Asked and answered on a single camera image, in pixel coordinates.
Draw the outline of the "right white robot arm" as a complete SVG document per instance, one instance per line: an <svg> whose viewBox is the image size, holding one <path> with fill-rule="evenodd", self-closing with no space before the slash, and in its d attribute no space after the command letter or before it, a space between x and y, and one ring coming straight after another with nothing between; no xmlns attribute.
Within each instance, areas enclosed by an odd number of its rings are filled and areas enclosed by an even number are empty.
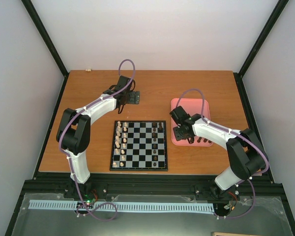
<svg viewBox="0 0 295 236"><path fill-rule="evenodd" d="M230 166L214 180L221 190L268 171L268 157L253 130L230 129L212 122L202 114L190 116L181 106L174 108L170 116L177 125L173 128L177 141L193 143L197 136L227 150Z"/></svg>

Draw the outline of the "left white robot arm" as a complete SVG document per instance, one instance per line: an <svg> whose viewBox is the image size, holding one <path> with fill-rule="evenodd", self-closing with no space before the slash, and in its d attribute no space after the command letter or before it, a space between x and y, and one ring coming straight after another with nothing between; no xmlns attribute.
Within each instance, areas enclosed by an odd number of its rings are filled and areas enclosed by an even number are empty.
<svg viewBox="0 0 295 236"><path fill-rule="evenodd" d="M60 151L67 156L71 178L77 182L75 192L82 198L92 194L92 185L87 182L90 172L86 158L91 125L115 109L120 114L134 88L133 79L120 76L116 85L110 86L93 102L75 110L67 108L62 114L56 140Z"/></svg>

